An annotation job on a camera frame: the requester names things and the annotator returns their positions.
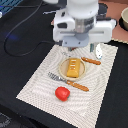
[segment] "knife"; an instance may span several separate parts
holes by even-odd
[[[77,58],[81,58],[83,61],[86,61],[86,62],[89,62],[89,63],[93,63],[93,64],[96,64],[96,65],[100,65],[100,64],[101,64],[100,61],[92,60],[92,59],[85,58],[85,57],[79,57],[79,56],[77,56],[77,55],[71,56],[71,55],[69,55],[69,54],[66,53],[66,52],[62,52],[62,54],[66,55],[66,56],[68,56],[68,57],[77,57]]]

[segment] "placemat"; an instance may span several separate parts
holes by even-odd
[[[103,58],[101,60],[100,71],[98,71],[99,76],[96,78],[97,82],[93,85],[92,90],[90,91],[89,101],[86,104],[87,107],[85,106],[85,109],[83,109],[83,106],[85,105],[83,104],[83,106],[81,105],[82,109],[80,109],[81,107],[79,107],[78,111],[73,111],[73,107],[69,109],[59,103],[51,102],[51,100],[48,100],[48,98],[32,92],[34,88],[38,86],[37,80],[41,79],[43,74],[47,73],[48,70],[46,67],[52,64],[60,48],[61,47],[57,45],[53,46],[49,54],[43,60],[39,68],[35,71],[28,83],[17,95],[17,98],[47,113],[50,113],[78,128],[95,128],[99,110],[106,90],[107,82],[117,53],[117,47],[109,46],[107,44],[101,44],[101,48],[103,50]],[[89,46],[77,49],[79,51],[78,53],[82,51],[81,49],[84,49],[86,53],[88,52],[88,58],[91,56],[95,56],[94,53],[89,52]]]
[[[48,73],[51,72],[57,76],[59,74],[59,64],[67,58],[63,52],[66,52],[69,55],[80,57],[88,57],[90,59],[96,59],[94,53],[90,53],[87,48],[79,48],[75,49],[72,52],[68,52],[67,48],[59,47],[56,56],[54,56],[54,60],[51,62],[49,66],[45,69],[45,73],[36,80],[35,86],[33,87],[33,93],[39,94],[42,98],[46,98],[50,102],[53,102],[56,105],[61,105],[66,109],[70,109],[78,114],[84,116],[86,113],[87,104],[90,101],[91,95],[96,88],[97,77],[100,75],[101,65],[95,65],[92,63],[85,62],[86,65],[86,74],[81,80],[76,83],[81,84],[89,88],[89,92],[84,92],[80,89],[69,86],[68,84],[60,81],[55,81],[49,78]],[[61,102],[55,97],[55,90],[60,87],[66,87],[70,90],[70,97],[68,101]]]

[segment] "dark surface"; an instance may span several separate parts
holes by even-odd
[[[40,0],[24,0],[22,5],[37,5],[39,3]],[[43,43],[34,52],[24,57],[11,57],[3,50],[6,34],[35,9],[13,9],[0,19],[0,104],[50,128],[74,128],[63,120],[16,99],[18,93],[53,46]],[[50,23],[54,18],[54,13],[43,15],[43,12],[56,9],[58,8],[49,5],[41,7],[31,19],[12,33],[7,43],[8,50],[13,54],[24,53],[33,49],[40,41],[53,41],[53,28]],[[128,128],[128,45],[114,41],[108,44],[117,46],[118,52],[96,128]]]

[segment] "plate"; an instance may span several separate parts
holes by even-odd
[[[78,80],[82,79],[85,76],[85,74],[86,74],[86,65],[85,65],[85,62],[82,59],[80,59],[81,62],[80,62],[79,77],[73,78],[73,77],[67,77],[69,60],[70,60],[70,58],[67,58],[67,59],[63,60],[59,64],[59,73],[60,73],[60,75],[64,79],[70,80],[70,81],[78,81]]]

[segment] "cable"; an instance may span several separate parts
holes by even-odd
[[[35,6],[11,6],[11,5],[0,5],[0,7],[13,7],[13,8],[35,8],[38,7],[39,5]]]
[[[29,15],[26,19],[24,19],[24,20],[22,20],[20,23],[18,23],[16,26],[14,26],[13,28],[12,28],[12,30],[7,34],[7,36],[5,37],[5,40],[4,40],[4,51],[8,54],[8,55],[10,55],[10,56],[14,56],[14,57],[21,57],[21,56],[25,56],[25,55],[28,55],[29,53],[31,53],[31,52],[33,52],[41,43],[44,43],[44,42],[46,42],[46,43],[52,43],[52,42],[50,42],[50,41],[42,41],[42,42],[40,42],[39,44],[37,44],[37,46],[34,48],[34,49],[32,49],[31,51],[29,51],[29,52],[27,52],[27,53],[24,53],[24,54],[19,54],[19,55],[13,55],[13,54],[11,54],[11,53],[9,53],[8,51],[7,51],[7,49],[6,49],[6,44],[7,44],[7,40],[8,40],[8,38],[9,38],[9,36],[10,36],[10,34],[18,27],[18,26],[20,26],[22,23],[24,23],[25,21],[27,21],[29,18],[31,18],[39,9],[40,9],[40,7],[42,6],[42,3],[43,3],[43,1],[41,0],[41,3],[39,4],[39,6],[38,6],[38,8],[31,14],[31,15]]]

